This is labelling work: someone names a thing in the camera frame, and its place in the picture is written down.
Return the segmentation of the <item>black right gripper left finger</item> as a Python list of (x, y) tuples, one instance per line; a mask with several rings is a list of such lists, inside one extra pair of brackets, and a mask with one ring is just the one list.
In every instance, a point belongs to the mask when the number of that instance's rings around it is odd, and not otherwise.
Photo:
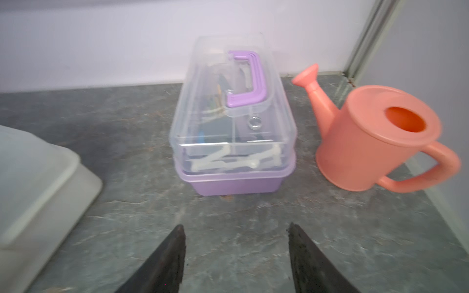
[(186, 255), (184, 226), (177, 225), (116, 293), (177, 293)]

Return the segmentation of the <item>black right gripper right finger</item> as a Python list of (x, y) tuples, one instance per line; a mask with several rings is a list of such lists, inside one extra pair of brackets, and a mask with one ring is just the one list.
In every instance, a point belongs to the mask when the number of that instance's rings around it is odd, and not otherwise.
[(360, 292), (298, 224), (290, 224), (288, 237), (291, 270), (297, 293)]

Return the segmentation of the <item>white toolbox with clear tray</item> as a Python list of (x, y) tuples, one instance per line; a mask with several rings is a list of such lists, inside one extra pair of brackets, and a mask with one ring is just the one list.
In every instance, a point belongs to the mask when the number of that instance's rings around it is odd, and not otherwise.
[(29, 288), (102, 186), (74, 151), (1, 127), (1, 292)]

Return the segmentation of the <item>purple toolbox with clear lid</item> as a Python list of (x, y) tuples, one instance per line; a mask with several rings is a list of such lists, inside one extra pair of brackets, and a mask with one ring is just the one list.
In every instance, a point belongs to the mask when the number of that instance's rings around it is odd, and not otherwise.
[(170, 131), (178, 176), (202, 196), (275, 192), (298, 131), (261, 35), (199, 38)]

